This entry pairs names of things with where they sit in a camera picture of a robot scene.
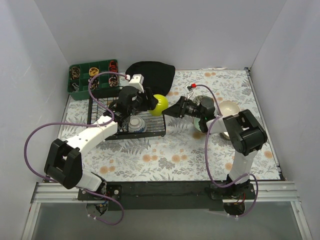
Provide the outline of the yellow-green bowl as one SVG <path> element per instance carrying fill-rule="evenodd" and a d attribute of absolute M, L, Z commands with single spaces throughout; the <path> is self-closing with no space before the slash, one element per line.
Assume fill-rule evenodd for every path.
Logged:
<path fill-rule="evenodd" d="M 168 99 L 161 94 L 154 94 L 153 96 L 158 100 L 158 103 L 153 110 L 148 110 L 148 112 L 152 116 L 159 117 L 162 115 L 162 112 L 169 107 L 169 102 Z"/>

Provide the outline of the beige tan bowl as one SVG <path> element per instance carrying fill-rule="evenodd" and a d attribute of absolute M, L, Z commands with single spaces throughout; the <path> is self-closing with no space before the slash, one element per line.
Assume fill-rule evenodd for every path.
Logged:
<path fill-rule="evenodd" d="M 229 136 L 228 132 L 222 132 L 221 135 L 222 135 L 225 139 L 230 140 L 230 136 Z"/>

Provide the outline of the celadon green bowl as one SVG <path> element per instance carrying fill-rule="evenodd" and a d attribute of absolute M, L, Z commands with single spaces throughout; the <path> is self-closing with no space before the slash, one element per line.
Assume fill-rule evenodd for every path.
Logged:
<path fill-rule="evenodd" d="M 197 118 L 197 117 L 193 118 L 193 125 L 194 125 L 195 129 L 198 130 L 199 132 L 201 132 L 199 122 L 200 122 L 199 118 Z"/>

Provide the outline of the floral brown leaf bowl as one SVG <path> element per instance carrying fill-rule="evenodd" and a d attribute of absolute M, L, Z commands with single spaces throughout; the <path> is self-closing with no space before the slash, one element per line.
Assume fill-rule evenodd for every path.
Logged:
<path fill-rule="evenodd" d="M 201 102 L 202 99 L 210 99 L 209 96 L 206 95 L 198 95 L 196 96 L 192 101 L 196 104 L 199 105 L 199 103 Z"/>

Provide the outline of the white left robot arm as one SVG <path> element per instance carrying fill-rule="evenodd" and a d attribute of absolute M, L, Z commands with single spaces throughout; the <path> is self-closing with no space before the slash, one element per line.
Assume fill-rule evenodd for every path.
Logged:
<path fill-rule="evenodd" d="M 74 187 L 89 190 L 95 200 L 106 196 L 103 179 L 83 170 L 82 158 L 102 141 L 115 135 L 129 124 L 130 117 L 136 112 L 154 110 L 158 100 L 147 87 L 140 91 L 133 86 L 123 87 L 99 119 L 85 130 L 66 140 L 52 142 L 44 172 L 66 189 Z"/>

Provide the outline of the white blue patterned bowl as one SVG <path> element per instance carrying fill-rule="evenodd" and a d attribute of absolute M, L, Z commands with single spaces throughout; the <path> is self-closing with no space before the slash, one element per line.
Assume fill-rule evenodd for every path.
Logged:
<path fill-rule="evenodd" d="M 128 131 L 130 133 L 144 133 L 147 130 L 147 124 L 139 116 L 131 116 L 128 123 Z"/>

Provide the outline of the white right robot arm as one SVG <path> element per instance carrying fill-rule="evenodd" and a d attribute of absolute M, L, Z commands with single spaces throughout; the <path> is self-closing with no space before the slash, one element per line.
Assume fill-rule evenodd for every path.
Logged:
<path fill-rule="evenodd" d="M 162 111 L 164 115 L 183 118 L 185 115 L 198 118 L 198 127 L 206 133 L 204 159 L 211 185 L 207 192 L 216 196 L 229 196 L 237 199 L 252 186 L 251 168 L 255 156 L 267 142 L 266 131 L 250 110 L 245 109 L 229 116 L 215 114 L 215 102 L 210 97 L 203 97 L 199 103 L 182 96 L 169 108 Z M 226 181 L 217 183 L 209 169 L 208 142 L 211 134 L 227 132 L 234 148 L 234 160 Z"/>

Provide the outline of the white pink interior bowl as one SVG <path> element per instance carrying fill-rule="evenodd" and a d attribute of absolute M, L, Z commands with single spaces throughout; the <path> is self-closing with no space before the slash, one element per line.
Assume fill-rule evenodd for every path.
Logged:
<path fill-rule="evenodd" d="M 230 115 L 235 115 L 240 112 L 239 106 L 232 101 L 223 101 L 219 104 L 219 108 L 221 111 L 221 114 L 225 117 L 230 116 Z"/>

